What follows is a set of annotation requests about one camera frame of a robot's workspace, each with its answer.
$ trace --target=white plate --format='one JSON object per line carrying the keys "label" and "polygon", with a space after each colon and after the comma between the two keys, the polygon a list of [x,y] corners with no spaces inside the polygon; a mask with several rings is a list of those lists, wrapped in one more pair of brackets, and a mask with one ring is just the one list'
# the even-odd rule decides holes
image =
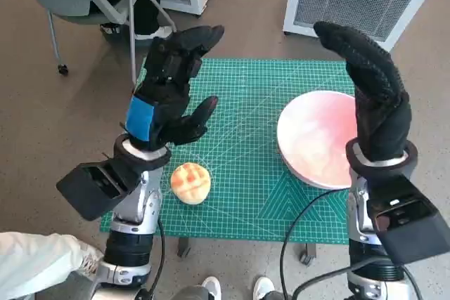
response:
{"label": "white plate", "polygon": [[280,153],[291,172],[317,188],[350,187],[346,143],[356,137],[354,98],[312,91],[290,101],[278,120]]}

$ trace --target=grid lines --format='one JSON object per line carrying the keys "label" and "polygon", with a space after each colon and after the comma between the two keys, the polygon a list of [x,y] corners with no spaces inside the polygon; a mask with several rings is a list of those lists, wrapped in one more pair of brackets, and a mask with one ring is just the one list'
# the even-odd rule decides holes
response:
{"label": "grid lines", "polygon": [[[323,193],[295,178],[276,144],[278,117],[293,98],[313,90],[353,94],[342,62],[309,60],[203,59],[191,82],[188,112],[210,95],[219,97],[208,132],[196,143],[172,148],[162,177],[162,221],[167,235],[282,241],[310,200]],[[211,174],[212,187],[200,205],[181,203],[170,175],[195,162]],[[294,229],[294,242],[347,242],[347,193],[319,200]],[[111,214],[103,217],[108,231]]]}

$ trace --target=bread bun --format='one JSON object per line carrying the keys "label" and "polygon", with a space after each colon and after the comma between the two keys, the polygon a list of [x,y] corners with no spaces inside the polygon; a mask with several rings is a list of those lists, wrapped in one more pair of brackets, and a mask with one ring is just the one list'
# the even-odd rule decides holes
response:
{"label": "bread bun", "polygon": [[204,167],[196,163],[185,163],[175,169],[170,185],[183,203],[197,205],[210,193],[211,177]]}

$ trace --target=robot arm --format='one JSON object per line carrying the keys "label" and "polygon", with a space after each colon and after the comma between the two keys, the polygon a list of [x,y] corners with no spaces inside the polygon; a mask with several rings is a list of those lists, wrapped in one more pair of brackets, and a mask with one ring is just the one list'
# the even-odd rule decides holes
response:
{"label": "robot arm", "polygon": [[346,61],[355,84],[358,137],[347,144],[352,186],[347,200],[351,299],[411,299],[402,266],[450,250],[450,229],[439,211],[410,181],[417,149],[407,136],[409,95],[390,54],[351,27],[318,22],[322,45]]}
{"label": "robot arm", "polygon": [[80,164],[56,185],[88,221],[114,210],[92,299],[153,296],[154,289],[146,291],[142,285],[150,275],[153,236],[161,224],[160,181],[171,157],[166,144],[195,142],[207,131],[216,96],[206,98],[191,115],[183,114],[189,104],[189,81],[197,76],[201,57],[223,33],[222,26],[202,26],[175,32],[168,40],[155,38],[144,65],[146,75],[131,98],[126,133],[115,141],[114,156]]}

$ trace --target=black glove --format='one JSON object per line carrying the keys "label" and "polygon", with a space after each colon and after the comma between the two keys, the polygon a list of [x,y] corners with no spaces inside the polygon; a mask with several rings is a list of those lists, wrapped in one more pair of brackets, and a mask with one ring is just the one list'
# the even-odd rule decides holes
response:
{"label": "black glove", "polygon": [[147,73],[134,91],[125,125],[135,147],[157,150],[166,143],[186,144],[207,131],[216,96],[204,99],[193,114],[183,114],[190,100],[189,81],[223,34],[222,26],[199,26],[168,39],[154,38],[144,65]]}
{"label": "black glove", "polygon": [[401,157],[411,125],[409,95],[390,54],[351,27],[316,22],[314,31],[326,49],[347,62],[355,85],[358,143],[370,161]]}

